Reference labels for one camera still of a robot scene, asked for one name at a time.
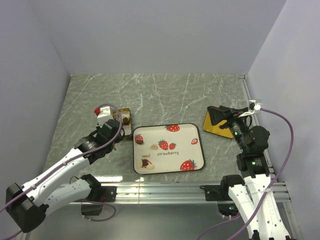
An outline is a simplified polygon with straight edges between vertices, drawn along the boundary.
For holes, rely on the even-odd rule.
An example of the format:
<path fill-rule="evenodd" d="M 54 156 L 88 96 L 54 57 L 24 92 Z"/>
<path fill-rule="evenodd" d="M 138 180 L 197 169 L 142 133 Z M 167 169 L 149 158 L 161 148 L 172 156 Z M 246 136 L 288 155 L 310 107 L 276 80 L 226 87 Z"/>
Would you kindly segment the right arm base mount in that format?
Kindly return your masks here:
<path fill-rule="evenodd" d="M 233 218 L 238 215 L 239 210 L 229 196 L 223 195 L 220 185 L 201 185 L 206 202 L 216 202 L 217 210 L 222 217 Z"/>

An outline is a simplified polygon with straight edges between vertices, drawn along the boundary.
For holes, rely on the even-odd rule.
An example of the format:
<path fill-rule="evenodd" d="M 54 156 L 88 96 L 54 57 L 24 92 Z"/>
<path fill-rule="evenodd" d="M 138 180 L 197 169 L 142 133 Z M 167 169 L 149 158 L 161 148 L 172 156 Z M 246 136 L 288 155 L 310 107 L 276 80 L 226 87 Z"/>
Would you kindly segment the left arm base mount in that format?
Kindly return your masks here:
<path fill-rule="evenodd" d="M 113 218 L 117 210 L 111 204 L 116 200 L 117 188 L 115 186 L 98 186 L 94 187 L 89 195 L 81 199 L 81 214 L 89 220 L 91 216 L 100 216 L 103 213 L 104 207 L 112 209 L 108 220 Z"/>

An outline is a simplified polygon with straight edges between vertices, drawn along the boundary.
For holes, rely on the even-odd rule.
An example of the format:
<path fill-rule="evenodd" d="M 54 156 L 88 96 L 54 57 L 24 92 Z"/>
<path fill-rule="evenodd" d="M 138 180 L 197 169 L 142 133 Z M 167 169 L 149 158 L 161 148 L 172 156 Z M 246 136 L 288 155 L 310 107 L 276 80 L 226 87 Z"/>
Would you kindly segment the white heart chocolate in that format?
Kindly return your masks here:
<path fill-rule="evenodd" d="M 157 144 L 152 144 L 152 145 L 150 146 L 150 149 L 151 149 L 151 150 L 157 150 L 157 149 L 158 149 L 158 145 L 157 145 Z"/>

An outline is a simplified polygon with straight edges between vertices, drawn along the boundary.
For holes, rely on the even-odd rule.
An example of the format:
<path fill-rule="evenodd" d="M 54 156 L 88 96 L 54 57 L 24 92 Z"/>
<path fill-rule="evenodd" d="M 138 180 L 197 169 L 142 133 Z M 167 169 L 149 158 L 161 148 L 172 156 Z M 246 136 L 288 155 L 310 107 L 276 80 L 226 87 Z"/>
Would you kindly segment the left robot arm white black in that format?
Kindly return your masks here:
<path fill-rule="evenodd" d="M 103 200 L 101 183 L 91 174 L 63 186 L 78 171 L 109 154 L 123 139 L 122 123 L 109 119 L 81 138 L 65 157 L 23 185 L 11 184 L 5 192 L 5 210 L 23 233 L 37 228 L 55 210 L 77 200 Z"/>

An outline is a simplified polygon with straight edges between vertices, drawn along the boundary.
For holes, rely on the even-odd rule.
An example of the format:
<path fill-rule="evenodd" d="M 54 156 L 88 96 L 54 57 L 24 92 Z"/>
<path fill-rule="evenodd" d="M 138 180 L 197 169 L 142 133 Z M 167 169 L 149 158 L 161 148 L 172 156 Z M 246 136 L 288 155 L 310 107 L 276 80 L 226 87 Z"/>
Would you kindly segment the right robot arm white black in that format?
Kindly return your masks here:
<path fill-rule="evenodd" d="M 241 174 L 224 176 L 220 182 L 221 196 L 234 202 L 244 222 L 230 237 L 232 240 L 243 231 L 247 231 L 251 240 L 291 239 L 277 207 L 272 191 L 275 180 L 264 154 L 269 147 L 270 132 L 260 125 L 247 125 L 247 118 L 261 108 L 261 104 L 255 102 L 242 109 L 207 107 L 211 125 L 230 130 L 241 151 L 236 157 Z"/>

